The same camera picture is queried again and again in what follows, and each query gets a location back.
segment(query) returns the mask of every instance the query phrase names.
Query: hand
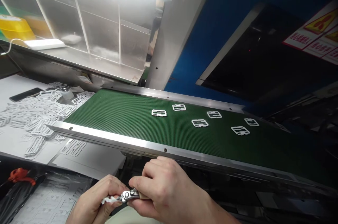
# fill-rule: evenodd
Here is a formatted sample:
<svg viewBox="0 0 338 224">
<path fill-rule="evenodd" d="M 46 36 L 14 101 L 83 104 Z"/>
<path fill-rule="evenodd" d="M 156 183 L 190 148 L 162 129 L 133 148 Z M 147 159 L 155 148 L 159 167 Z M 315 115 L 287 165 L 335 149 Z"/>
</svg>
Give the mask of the hand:
<svg viewBox="0 0 338 224">
<path fill-rule="evenodd" d="M 141 216 L 169 224 L 238 223 L 172 159 L 159 156 L 150 160 L 142 176 L 131 178 L 129 185 L 151 199 L 128 202 Z"/>
<path fill-rule="evenodd" d="M 101 205 L 102 200 L 107 196 L 120 196 L 123 191 L 129 189 L 116 177 L 107 175 L 98 181 L 92 188 L 81 195 L 75 207 L 70 213 L 66 224 L 103 224 L 110 213 L 122 202 L 106 202 Z"/>
</svg>

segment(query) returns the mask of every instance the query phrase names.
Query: stainless steel shelf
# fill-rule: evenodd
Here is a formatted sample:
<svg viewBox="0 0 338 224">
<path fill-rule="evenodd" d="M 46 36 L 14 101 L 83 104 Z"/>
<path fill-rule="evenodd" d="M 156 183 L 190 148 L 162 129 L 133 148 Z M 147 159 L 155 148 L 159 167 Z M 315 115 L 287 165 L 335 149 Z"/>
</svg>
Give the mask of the stainless steel shelf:
<svg viewBox="0 0 338 224">
<path fill-rule="evenodd" d="M 71 47 L 33 51 L 26 47 L 13 44 L 13 48 L 16 47 L 32 52 L 36 55 L 51 58 L 66 65 L 72 65 L 77 68 L 85 69 L 87 71 L 130 84 L 137 84 L 143 74 L 143 70 L 99 58 L 95 55 L 90 55 Z"/>
</svg>

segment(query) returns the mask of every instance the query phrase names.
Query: green conveyor belt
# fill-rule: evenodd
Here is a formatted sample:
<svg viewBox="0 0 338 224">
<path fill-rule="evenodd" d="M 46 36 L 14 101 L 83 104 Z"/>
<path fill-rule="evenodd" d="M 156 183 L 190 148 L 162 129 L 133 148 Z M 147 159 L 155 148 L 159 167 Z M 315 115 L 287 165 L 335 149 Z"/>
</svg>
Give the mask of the green conveyor belt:
<svg viewBox="0 0 338 224">
<path fill-rule="evenodd" d="M 65 122 L 126 135 L 172 147 L 228 158 L 291 172 L 330 185 L 327 173 L 316 162 L 304 142 L 293 134 L 263 121 L 249 126 L 248 115 L 218 110 L 222 118 L 210 119 L 215 109 L 185 104 L 186 111 L 174 111 L 175 101 L 101 89 Z M 151 110 L 166 110 L 167 117 L 155 117 Z M 191 120 L 205 119 L 209 126 L 194 127 Z M 249 135 L 236 135 L 231 127 L 244 126 Z"/>
</svg>

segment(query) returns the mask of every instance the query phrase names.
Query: warning sign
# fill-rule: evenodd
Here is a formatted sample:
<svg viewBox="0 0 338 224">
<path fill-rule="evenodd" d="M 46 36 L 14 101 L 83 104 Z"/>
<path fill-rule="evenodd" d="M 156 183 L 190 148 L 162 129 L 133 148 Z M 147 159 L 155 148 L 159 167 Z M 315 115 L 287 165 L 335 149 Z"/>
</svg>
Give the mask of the warning sign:
<svg viewBox="0 0 338 224">
<path fill-rule="evenodd" d="M 283 42 L 338 65 L 338 0 L 333 0 Z"/>
<path fill-rule="evenodd" d="M 338 43 L 338 31 L 325 36 L 326 38 Z"/>
<path fill-rule="evenodd" d="M 332 21 L 337 16 L 338 16 L 338 8 L 309 23 L 304 27 L 304 29 L 311 31 L 315 34 L 321 34 L 327 29 L 327 27 L 332 23 Z"/>
<path fill-rule="evenodd" d="M 312 42 L 309 46 L 303 49 L 303 51 L 315 55 L 317 57 L 325 56 L 338 46 L 338 42 L 331 38 L 333 37 L 334 33 L 337 32 L 338 25 L 332 28 L 331 31 L 329 31 L 325 35 L 321 36 L 320 38 Z"/>
</svg>

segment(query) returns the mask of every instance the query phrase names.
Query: smartphone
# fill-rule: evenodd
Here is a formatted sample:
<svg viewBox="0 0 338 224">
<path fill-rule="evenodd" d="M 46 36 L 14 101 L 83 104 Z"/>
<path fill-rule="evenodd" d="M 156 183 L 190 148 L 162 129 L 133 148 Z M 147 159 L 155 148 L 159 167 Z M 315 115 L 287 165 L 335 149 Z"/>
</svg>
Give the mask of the smartphone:
<svg viewBox="0 0 338 224">
<path fill-rule="evenodd" d="M 20 101 L 20 100 L 22 100 L 26 97 L 33 96 L 33 95 L 39 93 L 40 91 L 42 91 L 42 89 L 40 89 L 40 88 L 31 89 L 31 90 L 28 90 L 26 92 L 23 92 L 23 93 L 20 93 L 20 94 L 17 94 L 15 96 L 10 97 L 10 100 L 13 101 L 13 102 L 17 102 L 17 101 Z"/>
</svg>

